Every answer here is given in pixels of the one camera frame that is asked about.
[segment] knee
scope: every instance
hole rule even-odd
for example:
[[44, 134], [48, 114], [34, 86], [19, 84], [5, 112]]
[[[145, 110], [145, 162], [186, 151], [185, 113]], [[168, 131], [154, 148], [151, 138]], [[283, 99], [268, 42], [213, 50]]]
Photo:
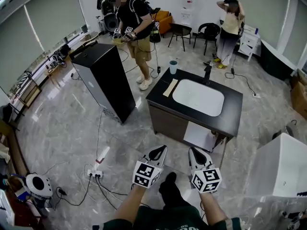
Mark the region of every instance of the knee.
[[135, 59], [135, 62], [138, 66], [144, 66], [145, 63], [146, 63], [146, 60], [144, 58], [138, 58], [138, 59]]

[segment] green shirt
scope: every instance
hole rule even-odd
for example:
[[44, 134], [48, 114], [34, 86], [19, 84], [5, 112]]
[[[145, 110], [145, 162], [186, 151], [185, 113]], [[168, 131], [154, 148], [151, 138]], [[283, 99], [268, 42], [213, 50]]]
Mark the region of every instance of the green shirt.
[[241, 227], [239, 218], [221, 221], [210, 227], [201, 219], [194, 206], [169, 210], [141, 206], [134, 224], [116, 219], [106, 222], [103, 230], [241, 230]]

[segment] cup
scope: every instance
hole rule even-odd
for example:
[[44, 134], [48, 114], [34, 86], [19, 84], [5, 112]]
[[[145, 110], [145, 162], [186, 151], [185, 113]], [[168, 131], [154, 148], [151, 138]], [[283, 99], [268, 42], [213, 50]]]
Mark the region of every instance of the cup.
[[175, 61], [175, 60], [171, 60], [169, 62], [169, 70], [170, 70], [171, 74], [175, 74], [176, 73], [177, 65], [178, 65], [178, 62]]

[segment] window blind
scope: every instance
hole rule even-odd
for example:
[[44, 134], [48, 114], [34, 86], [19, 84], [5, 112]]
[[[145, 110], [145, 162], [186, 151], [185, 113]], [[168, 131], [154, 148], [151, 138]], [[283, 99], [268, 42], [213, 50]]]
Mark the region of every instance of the window blind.
[[261, 38], [272, 47], [277, 46], [288, 0], [239, 0], [244, 8], [245, 23], [259, 28]]
[[78, 0], [31, 0], [26, 7], [45, 51], [85, 24]]
[[297, 65], [307, 43], [307, 6], [298, 0], [294, 26], [283, 55]]
[[0, 86], [8, 93], [22, 73], [43, 53], [24, 7], [0, 25]]

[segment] khaki shorts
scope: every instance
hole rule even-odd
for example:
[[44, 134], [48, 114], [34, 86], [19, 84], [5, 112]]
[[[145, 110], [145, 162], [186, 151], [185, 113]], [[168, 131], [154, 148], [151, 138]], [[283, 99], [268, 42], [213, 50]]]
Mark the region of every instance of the khaki shorts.
[[144, 60], [150, 61], [152, 59], [149, 36], [140, 40], [129, 41], [127, 45], [131, 58], [134, 58], [137, 63]]

